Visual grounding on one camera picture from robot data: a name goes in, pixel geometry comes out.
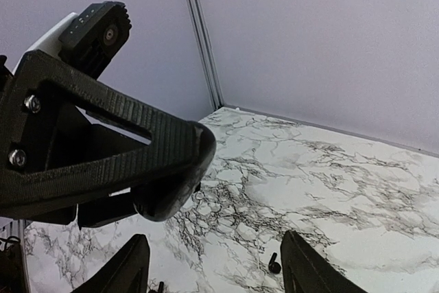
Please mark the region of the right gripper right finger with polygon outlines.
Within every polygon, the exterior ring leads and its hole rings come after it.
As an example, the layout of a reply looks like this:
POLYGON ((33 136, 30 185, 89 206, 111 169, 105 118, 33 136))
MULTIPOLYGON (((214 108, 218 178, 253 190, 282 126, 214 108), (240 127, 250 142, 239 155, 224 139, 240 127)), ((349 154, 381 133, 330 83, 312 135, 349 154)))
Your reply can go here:
POLYGON ((366 293, 339 273, 296 231, 281 242, 283 283, 289 293, 366 293))

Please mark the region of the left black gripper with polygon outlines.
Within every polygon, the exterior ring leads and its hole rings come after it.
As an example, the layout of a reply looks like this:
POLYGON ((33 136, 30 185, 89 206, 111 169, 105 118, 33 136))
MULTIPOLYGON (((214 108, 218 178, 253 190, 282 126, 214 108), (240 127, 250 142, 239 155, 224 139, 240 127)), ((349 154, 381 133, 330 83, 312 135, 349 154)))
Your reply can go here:
POLYGON ((1 214, 95 228, 179 209, 216 150, 213 133, 27 52, 1 89, 1 214), (131 189, 131 197, 125 189, 131 189))

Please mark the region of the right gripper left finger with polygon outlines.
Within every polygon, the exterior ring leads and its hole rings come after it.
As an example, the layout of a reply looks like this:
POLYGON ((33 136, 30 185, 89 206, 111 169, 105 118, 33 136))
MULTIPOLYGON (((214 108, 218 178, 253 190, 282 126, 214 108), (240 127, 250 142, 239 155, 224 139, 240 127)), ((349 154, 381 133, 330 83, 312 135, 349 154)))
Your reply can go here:
POLYGON ((150 246, 143 234, 133 235, 77 293, 147 292, 150 246))

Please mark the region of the black earbud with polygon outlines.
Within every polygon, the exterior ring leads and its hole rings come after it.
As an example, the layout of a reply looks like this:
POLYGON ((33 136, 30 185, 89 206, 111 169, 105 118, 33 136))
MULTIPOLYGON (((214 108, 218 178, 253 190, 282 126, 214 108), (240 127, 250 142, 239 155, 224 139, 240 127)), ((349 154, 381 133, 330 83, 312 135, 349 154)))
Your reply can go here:
POLYGON ((273 274, 279 274, 281 272, 281 265, 276 261, 277 255, 277 253, 273 253, 268 263, 268 270, 273 274))
POLYGON ((158 286, 155 289, 151 289, 148 293, 163 293, 164 292, 165 283, 160 281, 158 286))

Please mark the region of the black round charging case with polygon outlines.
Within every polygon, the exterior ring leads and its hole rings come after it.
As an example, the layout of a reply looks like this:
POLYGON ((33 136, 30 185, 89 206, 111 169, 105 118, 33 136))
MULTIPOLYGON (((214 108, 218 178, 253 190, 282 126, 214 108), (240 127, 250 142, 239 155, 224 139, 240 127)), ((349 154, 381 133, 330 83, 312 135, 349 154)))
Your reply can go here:
POLYGON ((195 170, 169 174, 132 188, 135 210, 153 222, 168 220, 199 189, 205 173, 195 170))

